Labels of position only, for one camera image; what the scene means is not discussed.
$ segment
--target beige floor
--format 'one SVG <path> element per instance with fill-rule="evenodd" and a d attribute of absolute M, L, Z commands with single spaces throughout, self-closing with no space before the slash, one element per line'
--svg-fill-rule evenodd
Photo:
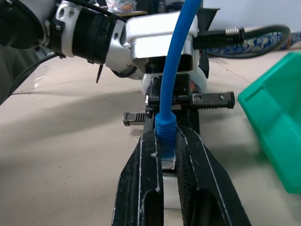
<path fill-rule="evenodd" d="M 240 93 L 284 53 L 210 62 L 210 91 Z M 119 174 L 141 128 L 122 124 L 143 109 L 140 82 L 85 60 L 54 59 L 0 107 L 0 226 L 107 226 Z M 301 196 L 288 195 L 261 153 L 239 104 L 201 113 L 201 136 L 226 168 L 254 226 L 300 226 Z M 178 210 L 166 226 L 180 226 Z"/>

